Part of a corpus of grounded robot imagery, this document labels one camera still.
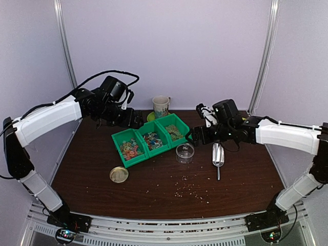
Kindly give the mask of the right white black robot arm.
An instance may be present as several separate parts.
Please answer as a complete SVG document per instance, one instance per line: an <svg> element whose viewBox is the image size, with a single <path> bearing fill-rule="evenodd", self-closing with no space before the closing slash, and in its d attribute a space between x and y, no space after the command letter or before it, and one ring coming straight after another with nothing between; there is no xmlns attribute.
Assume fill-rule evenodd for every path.
<svg viewBox="0 0 328 246"><path fill-rule="evenodd" d="M266 226L274 226L282 215L297 202L327 184L327 123L300 125L275 120L269 116L241 116L233 99L225 99L210 107L198 104L196 111L205 120L204 125L193 127L186 140L193 146L213 144L213 159L224 162L224 142L231 140L237 147L241 143L263 145L269 151L280 177L286 176L288 168L282 164L286 157L292 167L296 166L300 154L303 171L272 199L263 214Z"/></svg>

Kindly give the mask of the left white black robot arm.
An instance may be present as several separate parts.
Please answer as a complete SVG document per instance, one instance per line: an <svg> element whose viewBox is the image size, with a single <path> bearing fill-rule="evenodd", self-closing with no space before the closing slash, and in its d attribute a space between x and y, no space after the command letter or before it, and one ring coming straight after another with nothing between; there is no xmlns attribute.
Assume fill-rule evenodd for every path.
<svg viewBox="0 0 328 246"><path fill-rule="evenodd" d="M3 121L9 174L22 183L63 228L70 227L74 217L64 200L36 171L26 147L45 134L86 117L104 120L109 126L138 129L144 124L142 113L127 106L133 97L128 85L107 76L98 88L88 90L78 86L55 102L35 106L19 118L8 117Z"/></svg>

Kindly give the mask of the silver metal scoop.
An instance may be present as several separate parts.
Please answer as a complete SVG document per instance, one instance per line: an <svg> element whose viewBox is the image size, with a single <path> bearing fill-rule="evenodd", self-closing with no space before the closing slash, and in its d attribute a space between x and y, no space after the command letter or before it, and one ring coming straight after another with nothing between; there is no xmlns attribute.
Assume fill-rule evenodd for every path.
<svg viewBox="0 0 328 246"><path fill-rule="evenodd" d="M212 163L217 168L217 180L220 180L220 168L224 165L225 156L223 146L216 142L212 146Z"/></svg>

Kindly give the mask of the green candy bin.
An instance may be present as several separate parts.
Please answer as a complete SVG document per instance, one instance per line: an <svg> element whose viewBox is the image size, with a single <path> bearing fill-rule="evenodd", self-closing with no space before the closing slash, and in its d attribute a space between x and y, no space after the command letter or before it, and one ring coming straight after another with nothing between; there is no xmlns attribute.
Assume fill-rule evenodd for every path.
<svg viewBox="0 0 328 246"><path fill-rule="evenodd" d="M136 130L126 129L111 136L126 169L149 159L145 141Z"/></svg>
<svg viewBox="0 0 328 246"><path fill-rule="evenodd" d="M146 151L150 158L171 149L167 133L155 121L144 124L136 132L141 136L141 141L146 144Z"/></svg>
<svg viewBox="0 0 328 246"><path fill-rule="evenodd" d="M190 128L176 114L169 114L155 121L163 128L164 132L168 134L169 143L173 148L188 142L186 135Z"/></svg>

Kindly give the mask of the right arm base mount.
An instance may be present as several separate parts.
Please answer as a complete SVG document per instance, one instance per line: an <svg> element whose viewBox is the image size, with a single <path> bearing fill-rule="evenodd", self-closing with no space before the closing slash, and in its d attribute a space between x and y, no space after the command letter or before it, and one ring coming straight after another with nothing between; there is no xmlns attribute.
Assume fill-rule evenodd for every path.
<svg viewBox="0 0 328 246"><path fill-rule="evenodd" d="M280 224L290 221L286 213L277 214L275 212L268 211L258 214L250 214L244 219L248 228L248 232L278 227Z"/></svg>

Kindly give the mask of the clear plastic round container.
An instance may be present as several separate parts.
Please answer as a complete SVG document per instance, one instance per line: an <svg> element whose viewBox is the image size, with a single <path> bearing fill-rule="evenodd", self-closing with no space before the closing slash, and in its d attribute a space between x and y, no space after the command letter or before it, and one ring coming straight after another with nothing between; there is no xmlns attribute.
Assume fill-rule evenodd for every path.
<svg viewBox="0 0 328 246"><path fill-rule="evenodd" d="M189 164L193 160L195 150L189 143L180 144L176 147L176 160L182 164Z"/></svg>

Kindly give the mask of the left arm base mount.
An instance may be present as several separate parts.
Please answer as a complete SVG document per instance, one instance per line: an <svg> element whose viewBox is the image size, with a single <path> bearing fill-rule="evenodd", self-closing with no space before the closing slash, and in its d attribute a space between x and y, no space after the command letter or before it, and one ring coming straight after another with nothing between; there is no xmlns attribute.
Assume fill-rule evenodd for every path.
<svg viewBox="0 0 328 246"><path fill-rule="evenodd" d="M79 215L71 212L51 212L47 218L47 223L69 229L73 232L87 233L89 231L92 218L86 215Z"/></svg>

